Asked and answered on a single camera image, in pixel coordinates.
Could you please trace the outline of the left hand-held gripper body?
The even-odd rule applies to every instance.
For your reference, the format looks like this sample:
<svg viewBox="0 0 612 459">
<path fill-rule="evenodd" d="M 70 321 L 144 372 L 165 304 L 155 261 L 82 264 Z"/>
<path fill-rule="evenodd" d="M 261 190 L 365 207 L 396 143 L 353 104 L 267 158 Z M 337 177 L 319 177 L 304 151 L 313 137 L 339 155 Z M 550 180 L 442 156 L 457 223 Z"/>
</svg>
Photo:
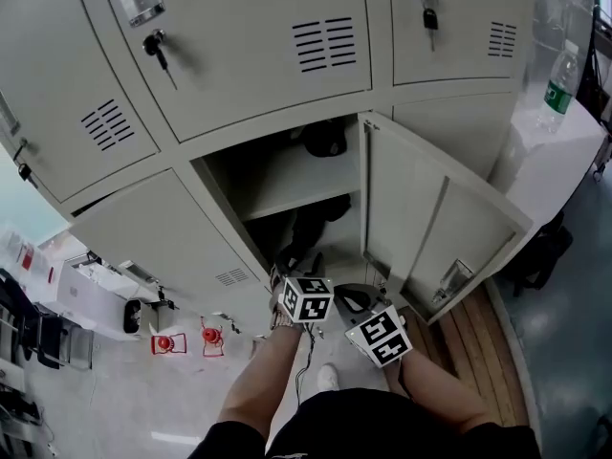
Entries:
<svg viewBox="0 0 612 459">
<path fill-rule="evenodd" d="M 329 316 L 334 283 L 326 276 L 323 254 L 319 251 L 305 260 L 278 260 L 270 274 L 270 309 L 287 316 L 293 324 L 325 321 Z"/>
</svg>

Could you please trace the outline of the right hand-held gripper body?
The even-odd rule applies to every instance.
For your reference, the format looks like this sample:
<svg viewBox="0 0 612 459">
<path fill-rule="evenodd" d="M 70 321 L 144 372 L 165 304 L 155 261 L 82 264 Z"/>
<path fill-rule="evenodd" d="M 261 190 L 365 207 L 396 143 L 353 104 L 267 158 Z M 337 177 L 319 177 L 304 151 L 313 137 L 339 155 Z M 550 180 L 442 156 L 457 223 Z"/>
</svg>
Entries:
<svg viewBox="0 0 612 459">
<path fill-rule="evenodd" d="M 339 289 L 348 288 L 368 293 L 371 308 L 363 313 L 351 313 L 339 301 Z M 405 320 L 384 294 L 368 284 L 342 284 L 334 289 L 334 301 L 346 326 L 345 336 L 378 368 L 399 360 L 413 349 Z"/>
</svg>

